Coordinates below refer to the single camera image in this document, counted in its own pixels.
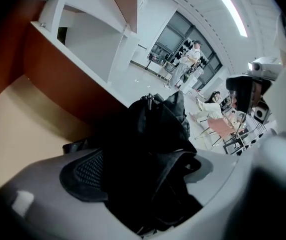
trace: speaker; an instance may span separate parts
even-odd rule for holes
[[[254,119],[261,124],[265,124],[269,114],[270,112],[267,104],[260,100],[255,108]]]

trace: glass window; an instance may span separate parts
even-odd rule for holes
[[[216,70],[215,73],[217,73],[221,69],[222,65],[220,65]]]
[[[166,27],[157,41],[171,51],[175,51],[182,40],[183,38],[180,35]]]
[[[220,65],[220,62],[217,58],[217,56],[214,56],[211,61],[209,62],[209,64],[212,66],[213,69],[216,69],[218,67],[218,65]]]
[[[211,66],[209,64],[204,68],[204,74],[202,74],[199,78],[201,78],[205,83],[207,83],[214,73],[211,70]]]
[[[168,24],[177,31],[181,32],[183,35],[186,34],[186,32],[191,27],[191,24],[188,23],[186,20],[184,20],[177,13],[174,14],[174,16],[171,18]]]
[[[200,80],[198,80],[198,81],[196,82],[196,84],[193,86],[193,89],[194,89],[194,90],[200,90],[200,89],[202,89],[203,87],[204,87],[203,83],[202,83]]]
[[[207,43],[205,42],[205,40],[201,37],[201,35],[196,31],[193,30],[192,33],[189,35],[189,38],[191,40],[199,40],[202,43],[201,46],[201,51],[203,52],[203,54],[209,58],[210,55],[213,53],[213,50],[207,45]]]

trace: window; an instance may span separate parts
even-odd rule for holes
[[[204,68],[204,74],[202,74],[199,78],[201,78],[204,83],[207,83],[214,75],[214,70],[209,64],[207,64]]]
[[[182,35],[185,35],[186,32],[191,27],[191,24],[184,20],[179,14],[175,13],[174,16],[168,23],[172,28],[176,29]]]
[[[182,40],[183,37],[175,33],[175,31],[171,30],[169,27],[166,27],[157,42],[164,45],[171,51],[175,51]]]
[[[217,57],[216,55],[211,58],[209,64],[212,66],[212,68],[213,68],[214,70],[216,70],[217,67],[218,67],[219,65],[221,65],[221,63],[220,63],[220,61],[218,60],[218,57]]]
[[[190,42],[192,40],[201,41],[202,56],[206,57],[206,61],[208,61],[204,67],[204,74],[199,77],[199,81],[193,87],[199,90],[219,71],[222,64],[203,35],[183,15],[178,12],[173,15],[151,52],[157,55],[156,63],[171,62],[185,41]]]

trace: person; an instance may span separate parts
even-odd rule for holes
[[[168,84],[165,84],[164,87],[171,90],[175,87],[175,85],[180,80],[181,76],[189,70],[189,68],[197,63],[201,56],[200,52],[201,48],[201,42],[200,41],[194,41],[193,48],[184,56],[181,58],[178,67],[174,70],[172,78],[168,82]]]
[[[217,103],[217,101],[219,100],[221,93],[218,91],[214,91],[211,96],[209,97],[209,99],[207,101],[205,101],[204,103]]]
[[[220,104],[217,103],[220,97],[220,92],[214,91],[210,98],[205,101],[201,102],[199,99],[196,99],[196,104],[198,105],[199,109],[201,112],[197,114],[190,114],[193,120],[197,121],[199,118],[202,117],[208,117],[208,118],[213,118],[213,119],[219,119],[219,118],[224,118],[221,112],[221,107]]]
[[[224,117],[221,112],[221,107],[218,103],[204,103],[200,100],[197,101],[198,106],[201,108],[202,111],[196,114],[189,113],[193,120],[197,121],[199,118],[205,116],[213,119],[219,119]]]

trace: pink chair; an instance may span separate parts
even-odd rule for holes
[[[204,130],[195,139],[198,139],[202,134],[204,134],[209,129],[214,130],[219,135],[220,138],[212,145],[212,148],[215,147],[217,144],[219,144],[222,141],[222,139],[227,137],[229,134],[232,134],[233,132],[235,132],[234,128],[230,127],[226,123],[226,121],[224,121],[224,119],[222,119],[222,118],[220,118],[220,119],[213,119],[213,118],[209,117],[207,119],[207,122],[208,122],[208,128],[206,130]]]

